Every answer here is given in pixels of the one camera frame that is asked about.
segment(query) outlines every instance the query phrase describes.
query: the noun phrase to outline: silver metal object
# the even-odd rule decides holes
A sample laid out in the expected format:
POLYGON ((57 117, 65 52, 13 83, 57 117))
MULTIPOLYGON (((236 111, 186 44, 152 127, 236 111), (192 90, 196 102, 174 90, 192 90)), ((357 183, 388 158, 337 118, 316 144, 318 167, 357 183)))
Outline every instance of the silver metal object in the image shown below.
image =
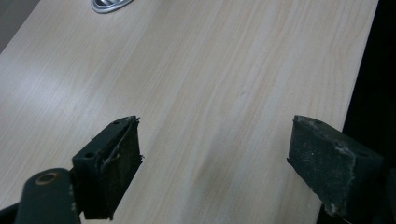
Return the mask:
POLYGON ((97 13, 109 13, 125 7, 134 0, 92 0, 92 8, 97 13))

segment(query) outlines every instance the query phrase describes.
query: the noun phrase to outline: tabletop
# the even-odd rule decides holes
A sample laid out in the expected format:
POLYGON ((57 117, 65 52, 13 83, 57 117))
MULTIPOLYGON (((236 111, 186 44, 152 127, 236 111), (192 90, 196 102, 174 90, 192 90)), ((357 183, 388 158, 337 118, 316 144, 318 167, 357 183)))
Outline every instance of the tabletop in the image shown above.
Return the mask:
POLYGON ((376 4, 41 0, 0 54, 1 207, 137 115, 145 159, 112 223, 315 223, 292 119, 342 129, 376 4))

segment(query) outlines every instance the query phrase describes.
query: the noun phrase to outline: wooden table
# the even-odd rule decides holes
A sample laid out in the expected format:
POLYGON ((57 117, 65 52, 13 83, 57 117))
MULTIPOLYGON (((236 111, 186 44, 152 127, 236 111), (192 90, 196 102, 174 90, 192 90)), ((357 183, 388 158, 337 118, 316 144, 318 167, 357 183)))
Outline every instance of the wooden table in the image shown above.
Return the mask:
POLYGON ((376 3, 41 0, 0 55, 1 207, 137 115, 146 158, 113 223, 315 223, 291 121, 342 128, 376 3))

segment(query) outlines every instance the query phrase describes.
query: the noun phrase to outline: table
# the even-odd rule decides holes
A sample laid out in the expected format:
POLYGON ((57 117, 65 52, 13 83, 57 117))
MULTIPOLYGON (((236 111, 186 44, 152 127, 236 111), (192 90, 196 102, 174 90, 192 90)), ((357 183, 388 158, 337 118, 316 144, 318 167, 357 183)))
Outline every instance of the table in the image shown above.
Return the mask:
POLYGON ((113 223, 315 223, 292 118, 342 129, 376 4, 41 0, 0 54, 0 205, 137 115, 145 159, 113 223))

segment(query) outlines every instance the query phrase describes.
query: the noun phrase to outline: light wood surface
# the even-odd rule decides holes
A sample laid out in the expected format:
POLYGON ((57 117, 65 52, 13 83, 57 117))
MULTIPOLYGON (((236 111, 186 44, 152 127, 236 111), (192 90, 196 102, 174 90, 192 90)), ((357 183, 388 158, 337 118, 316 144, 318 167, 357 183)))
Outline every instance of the light wood surface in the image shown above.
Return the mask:
POLYGON ((1 207, 137 115, 146 158, 113 223, 315 223, 291 121, 342 128, 376 3, 41 0, 0 54, 1 207))

